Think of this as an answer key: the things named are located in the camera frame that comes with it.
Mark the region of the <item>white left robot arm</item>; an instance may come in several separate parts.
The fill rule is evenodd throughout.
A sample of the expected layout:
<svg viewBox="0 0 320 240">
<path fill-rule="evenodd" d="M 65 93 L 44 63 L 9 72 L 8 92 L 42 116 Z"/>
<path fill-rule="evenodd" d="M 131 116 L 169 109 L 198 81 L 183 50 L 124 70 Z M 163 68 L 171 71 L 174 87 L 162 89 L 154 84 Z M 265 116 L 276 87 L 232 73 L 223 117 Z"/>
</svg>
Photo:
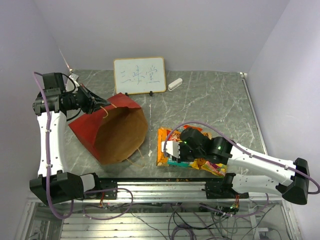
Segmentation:
<svg viewBox="0 0 320 240">
<path fill-rule="evenodd" d="M 71 88 L 67 88 L 64 73 L 35 72 L 34 75 L 43 80 L 32 104 L 40 130 L 41 150 L 37 177 L 29 182 L 30 191 L 47 206 L 84 199 L 85 194 L 91 199 L 98 198 L 102 186 L 96 173 L 76 175 L 68 172 L 64 133 L 69 121 L 68 111 L 92 114 L 111 103 L 72 78 L 68 79 Z"/>
</svg>

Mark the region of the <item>gold kettle chips bag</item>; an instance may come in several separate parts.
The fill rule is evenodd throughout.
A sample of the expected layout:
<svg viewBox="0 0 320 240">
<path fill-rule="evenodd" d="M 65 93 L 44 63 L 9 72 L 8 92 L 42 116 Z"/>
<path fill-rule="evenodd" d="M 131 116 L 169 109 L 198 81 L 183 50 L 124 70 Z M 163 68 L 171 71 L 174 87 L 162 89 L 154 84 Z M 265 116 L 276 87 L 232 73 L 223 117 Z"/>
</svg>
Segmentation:
<svg viewBox="0 0 320 240">
<path fill-rule="evenodd" d="M 170 128 L 160 127 L 157 130 L 157 157 L 156 157 L 156 166 L 158 167 L 169 167 L 167 164 L 169 160 L 168 157 L 164 157 L 164 153 L 161 149 L 161 143 L 166 140 L 167 135 L 170 133 Z"/>
</svg>

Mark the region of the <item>orange snack bag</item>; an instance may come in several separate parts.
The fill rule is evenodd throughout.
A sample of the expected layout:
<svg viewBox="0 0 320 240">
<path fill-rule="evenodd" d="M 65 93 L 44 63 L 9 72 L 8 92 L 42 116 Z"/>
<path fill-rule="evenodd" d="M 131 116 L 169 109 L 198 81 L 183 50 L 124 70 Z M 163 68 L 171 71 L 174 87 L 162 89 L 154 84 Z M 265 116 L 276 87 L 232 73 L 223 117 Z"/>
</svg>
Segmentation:
<svg viewBox="0 0 320 240">
<path fill-rule="evenodd" d="M 180 134 L 183 130 L 187 128 L 193 128 L 197 129 L 200 132 L 203 130 L 202 128 L 195 127 L 192 125 L 185 124 L 183 127 L 178 128 L 175 130 L 171 136 L 169 137 L 169 141 L 175 141 L 180 142 Z M 206 161 L 203 158 L 197 158 L 193 162 L 188 161 L 180 161 L 177 162 L 177 160 L 174 160 L 172 157 L 165 157 L 163 153 L 163 144 L 166 140 L 166 137 L 171 132 L 170 128 L 160 127 L 157 130 L 157 159 L 156 159 L 156 165 L 157 166 L 163 166 L 163 167 L 182 167 L 182 168 L 194 168 L 197 170 L 200 170 L 201 167 L 206 163 Z"/>
</svg>

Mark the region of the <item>yellow red candy packet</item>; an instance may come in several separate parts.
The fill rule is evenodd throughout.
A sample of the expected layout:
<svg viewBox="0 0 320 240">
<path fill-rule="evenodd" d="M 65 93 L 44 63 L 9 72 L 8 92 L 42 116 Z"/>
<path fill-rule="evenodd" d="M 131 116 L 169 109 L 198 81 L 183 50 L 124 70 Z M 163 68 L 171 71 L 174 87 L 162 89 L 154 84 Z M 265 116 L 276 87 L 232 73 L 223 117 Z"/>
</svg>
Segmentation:
<svg viewBox="0 0 320 240">
<path fill-rule="evenodd" d="M 227 173 L 227 166 L 222 163 L 211 163 L 204 158 L 197 158 L 189 164 L 190 167 L 197 170 L 207 171 L 215 176 L 224 177 Z"/>
</svg>

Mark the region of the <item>teal white snack bag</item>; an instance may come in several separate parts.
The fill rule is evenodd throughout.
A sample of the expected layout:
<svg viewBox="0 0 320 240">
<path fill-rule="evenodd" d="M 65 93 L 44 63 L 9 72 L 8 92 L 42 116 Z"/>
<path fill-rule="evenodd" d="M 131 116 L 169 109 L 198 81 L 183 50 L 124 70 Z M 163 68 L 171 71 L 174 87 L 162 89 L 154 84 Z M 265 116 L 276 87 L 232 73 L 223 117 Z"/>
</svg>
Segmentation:
<svg viewBox="0 0 320 240">
<path fill-rule="evenodd" d="M 191 162 L 177 162 L 177 161 L 172 161 L 170 159 L 167 161 L 167 164 L 169 166 L 181 167 L 181 168 L 191 168 L 192 167 Z"/>
</svg>

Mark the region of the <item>red brown paper bag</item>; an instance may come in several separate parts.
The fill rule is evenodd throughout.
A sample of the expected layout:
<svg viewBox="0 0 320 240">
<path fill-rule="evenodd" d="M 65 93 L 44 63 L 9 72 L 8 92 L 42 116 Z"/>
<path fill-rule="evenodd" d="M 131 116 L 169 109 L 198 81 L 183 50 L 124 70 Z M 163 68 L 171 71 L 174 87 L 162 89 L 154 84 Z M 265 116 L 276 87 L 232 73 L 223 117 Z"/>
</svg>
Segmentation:
<svg viewBox="0 0 320 240">
<path fill-rule="evenodd" d="M 108 99 L 111 105 L 83 114 L 68 126 L 101 165 L 117 164 L 134 154 L 148 132 L 142 107 L 123 93 Z"/>
</svg>

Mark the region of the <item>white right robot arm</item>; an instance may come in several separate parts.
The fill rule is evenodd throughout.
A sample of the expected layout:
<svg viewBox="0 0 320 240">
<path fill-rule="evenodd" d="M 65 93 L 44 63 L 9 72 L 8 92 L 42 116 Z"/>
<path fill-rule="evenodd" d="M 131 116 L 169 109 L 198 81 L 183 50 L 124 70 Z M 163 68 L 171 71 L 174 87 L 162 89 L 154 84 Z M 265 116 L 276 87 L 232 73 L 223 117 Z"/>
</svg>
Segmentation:
<svg viewBox="0 0 320 240">
<path fill-rule="evenodd" d="M 255 173 L 253 176 L 226 173 L 220 186 L 220 192 L 226 198 L 236 193 L 255 192 L 281 196 L 296 205 L 308 202 L 310 172 L 308 162 L 303 158 L 285 160 L 271 157 L 221 136 L 209 138 L 190 127 L 180 134 L 176 149 L 176 158 L 183 161 L 204 159 L 212 164 L 246 168 Z"/>
</svg>

